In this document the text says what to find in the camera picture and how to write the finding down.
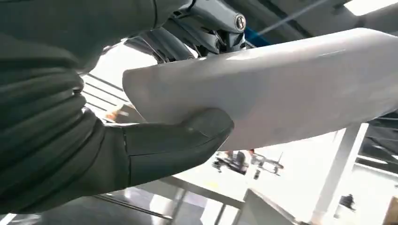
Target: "person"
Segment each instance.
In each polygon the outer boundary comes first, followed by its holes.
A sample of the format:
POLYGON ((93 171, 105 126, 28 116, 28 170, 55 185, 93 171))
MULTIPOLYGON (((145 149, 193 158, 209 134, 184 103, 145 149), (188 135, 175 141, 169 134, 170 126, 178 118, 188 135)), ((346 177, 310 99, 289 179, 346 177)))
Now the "person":
POLYGON ((103 48, 159 28, 191 4, 0 1, 0 214, 42 212, 157 180, 219 149, 234 127, 220 109, 198 109, 175 125, 104 124, 81 95, 80 75, 103 48))
POLYGON ((229 163, 229 168, 235 172, 244 174, 246 156, 242 151, 236 151, 233 153, 231 162, 229 163))
POLYGON ((355 204, 355 202, 354 202, 354 197, 352 196, 352 194, 349 194, 347 196, 341 196, 339 203, 351 210, 354 210, 352 208, 352 206, 355 204))

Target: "floor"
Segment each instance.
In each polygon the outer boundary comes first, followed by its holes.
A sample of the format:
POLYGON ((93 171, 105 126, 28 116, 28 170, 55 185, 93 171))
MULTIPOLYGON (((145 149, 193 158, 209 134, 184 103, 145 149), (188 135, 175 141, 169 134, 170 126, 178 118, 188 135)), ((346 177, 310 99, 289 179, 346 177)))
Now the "floor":
MULTIPOLYGON (((128 198, 123 191, 112 193, 112 197, 124 202, 149 209, 153 194, 132 187, 128 198)), ((176 219, 177 225, 202 225, 206 198, 189 193, 176 219)), ((71 201, 47 212, 17 215, 9 225, 152 225, 151 217, 129 208, 105 202, 94 197, 71 201)))

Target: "bright window light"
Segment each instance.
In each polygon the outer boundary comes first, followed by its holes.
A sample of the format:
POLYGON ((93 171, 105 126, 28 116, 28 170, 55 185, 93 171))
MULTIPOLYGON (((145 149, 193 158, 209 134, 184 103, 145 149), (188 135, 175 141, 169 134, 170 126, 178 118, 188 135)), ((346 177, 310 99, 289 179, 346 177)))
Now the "bright window light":
POLYGON ((354 15, 365 15, 397 2, 398 0, 352 0, 345 3, 344 6, 354 15))
POLYGON ((358 156, 358 158, 361 158, 361 159, 364 159, 364 160, 367 160, 367 161, 372 161, 372 162, 375 162, 375 163, 387 164, 387 162, 379 160, 379 159, 376 159, 376 158, 371 158, 371 157, 366 157, 366 156, 358 156))

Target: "white panel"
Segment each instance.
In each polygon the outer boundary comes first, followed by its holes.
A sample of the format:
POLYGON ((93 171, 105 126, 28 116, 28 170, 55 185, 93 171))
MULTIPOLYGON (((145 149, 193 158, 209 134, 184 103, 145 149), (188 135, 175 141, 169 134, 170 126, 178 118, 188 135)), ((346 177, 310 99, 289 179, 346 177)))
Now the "white panel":
POLYGON ((249 190, 238 225, 293 225, 294 218, 278 211, 279 207, 249 190))
POLYGON ((124 73, 148 122, 217 107, 235 122, 222 150, 286 143, 398 108, 398 38, 354 29, 124 73))

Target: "white pillar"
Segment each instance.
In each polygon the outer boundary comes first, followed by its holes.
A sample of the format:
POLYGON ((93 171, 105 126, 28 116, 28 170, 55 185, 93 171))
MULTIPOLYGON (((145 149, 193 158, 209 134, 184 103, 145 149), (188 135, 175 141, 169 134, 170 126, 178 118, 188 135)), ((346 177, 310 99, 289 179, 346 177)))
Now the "white pillar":
POLYGON ((14 217, 16 217, 16 214, 8 213, 3 219, 0 220, 0 225, 7 225, 9 224, 14 217))
POLYGON ((368 124, 364 123, 338 131, 333 142, 338 150, 315 206, 312 224, 328 225, 333 222, 342 195, 342 184, 352 172, 367 128, 368 124))

